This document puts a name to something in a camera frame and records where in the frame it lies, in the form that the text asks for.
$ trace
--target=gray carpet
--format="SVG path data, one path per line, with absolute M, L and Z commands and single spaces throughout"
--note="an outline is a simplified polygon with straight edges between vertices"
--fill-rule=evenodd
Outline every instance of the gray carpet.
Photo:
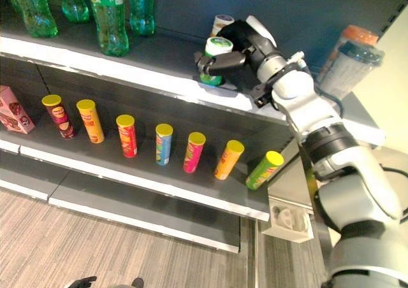
M 246 220 L 243 249 L 230 254 L 3 190 L 0 218 L 0 288 L 63 288 L 91 275 L 92 288 L 135 277 L 146 288 L 247 287 Z

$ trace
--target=pink chip can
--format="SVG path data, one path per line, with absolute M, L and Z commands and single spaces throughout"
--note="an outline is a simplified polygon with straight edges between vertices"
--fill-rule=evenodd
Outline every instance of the pink chip can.
M 200 160 L 201 151 L 203 151 L 205 136 L 200 132 L 192 132 L 189 135 L 189 141 L 184 158 L 183 169 L 187 173 L 196 171 L 198 161 Z

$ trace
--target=gray wall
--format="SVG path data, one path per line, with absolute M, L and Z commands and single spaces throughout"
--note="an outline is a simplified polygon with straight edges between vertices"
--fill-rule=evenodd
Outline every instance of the gray wall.
M 306 53 L 312 71 L 320 68 L 341 30 L 360 25 L 383 31 L 407 0 L 156 0 L 157 25 L 206 38 L 214 15 L 244 19 L 252 14 L 275 36 L 284 54 Z M 50 0 L 59 5 L 60 0 Z

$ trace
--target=white shelf edge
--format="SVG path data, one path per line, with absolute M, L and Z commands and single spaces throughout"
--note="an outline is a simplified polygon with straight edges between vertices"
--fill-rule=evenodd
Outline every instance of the white shelf edge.
M 0 140 L 0 149 L 18 154 L 20 145 L 10 143 L 9 141 Z
M 179 95 L 179 99 L 187 102 L 199 103 L 199 101 L 204 101 L 242 111 L 252 109 L 251 99 L 241 93 L 236 93 L 235 97 L 222 96 L 222 90 L 217 90 L 215 94 L 211 94 L 200 87 L 197 81 L 191 79 L 166 75 L 63 48 L 0 36 L 0 52 L 23 57 L 27 60 L 47 62 L 53 68 L 73 73 L 86 71 L 151 89 L 162 90 Z
M 101 217 L 104 219 L 109 219 L 109 220 L 113 220 L 116 222 L 129 224 L 131 226 L 140 227 L 142 229 L 148 229 L 149 231 L 155 231 L 155 232 L 165 234 L 168 236 L 174 236 L 174 237 L 177 237 L 183 240 L 189 240 L 195 243 L 200 243 L 202 245 L 206 245 L 206 246 L 213 247 L 216 249 L 221 249 L 221 250 L 225 250 L 225 251 L 232 252 L 232 253 L 238 253 L 239 251 L 239 247 L 236 247 L 233 245 L 228 245 L 226 243 L 222 243 L 219 241 L 215 241 L 215 240 L 211 240 L 211 239 L 197 236 L 194 234 L 178 231 L 176 229 L 171 229 L 169 227 L 160 226 L 157 224 L 137 220 L 137 219 L 122 216 L 122 215 L 117 215 L 116 213 L 110 213 L 110 212 L 106 212 L 103 210 L 98 210 L 96 208 L 91 208 L 91 207 L 84 206 L 84 205 L 78 205 L 75 203 L 71 203 L 71 202 L 67 202 L 67 201 L 63 201 L 63 200 L 55 199 L 55 198 L 50 198 L 48 200 L 48 203 L 51 205 L 68 208 L 70 210 L 76 210 L 78 212 L 86 213 L 88 215 L 93 215 L 93 216 Z
M 30 189 L 15 183 L 10 183 L 4 180 L 0 180 L 0 187 L 5 189 L 9 189 L 11 191 L 19 192 L 21 194 L 26 194 L 30 197 L 41 199 L 46 201 L 48 199 L 48 194 L 40 191 L 35 191 L 34 189 Z
M 223 201 L 220 199 L 212 198 L 210 196 L 206 196 L 203 194 L 197 194 L 192 191 L 187 191 L 185 189 L 178 188 L 171 184 L 155 182 L 152 180 L 148 180 L 146 178 L 140 178 L 138 176 L 129 175 L 127 173 L 123 173 L 120 171 L 108 169 L 105 167 L 89 164 L 87 162 L 78 161 L 76 159 L 70 159 L 68 157 L 51 154 L 48 152 L 44 152 L 41 150 L 37 150 L 37 149 L 25 147 L 25 146 L 21 146 L 20 154 L 24 156 L 32 157 L 34 159 L 41 159 L 43 161 L 51 162 L 53 164 L 58 164 L 60 166 L 79 170 L 81 172 L 90 173 L 100 178 L 108 178 L 108 179 L 115 180 L 118 182 L 123 182 L 123 183 L 131 184 L 131 185 L 143 187 L 145 189 L 150 189 L 152 191 L 160 192 L 161 194 L 165 194 L 167 196 L 174 196 L 177 198 L 182 198 L 182 199 L 186 199 L 189 201 L 198 202 L 198 203 L 212 206 L 214 208 L 218 208 L 220 210 L 231 212 L 237 215 L 250 217 L 250 218 L 258 219 L 262 221 L 269 220 L 270 215 L 267 212 L 254 210 L 246 206 L 241 206 L 235 203 L 230 203 L 230 202 Z

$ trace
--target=orange chip can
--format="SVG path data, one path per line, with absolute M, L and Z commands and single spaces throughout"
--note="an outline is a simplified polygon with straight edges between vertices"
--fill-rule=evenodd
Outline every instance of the orange chip can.
M 228 178 L 245 147 L 238 140 L 230 140 L 222 153 L 222 157 L 215 169 L 215 177 L 219 180 Z
M 135 119 L 130 115 L 120 115 L 116 118 L 116 124 L 124 157 L 135 157 L 138 153 Z
M 89 139 L 92 143 L 101 143 L 105 140 L 105 135 L 102 131 L 101 122 L 99 121 L 96 111 L 96 104 L 89 99 L 83 99 L 76 103 L 79 114 L 81 114 Z

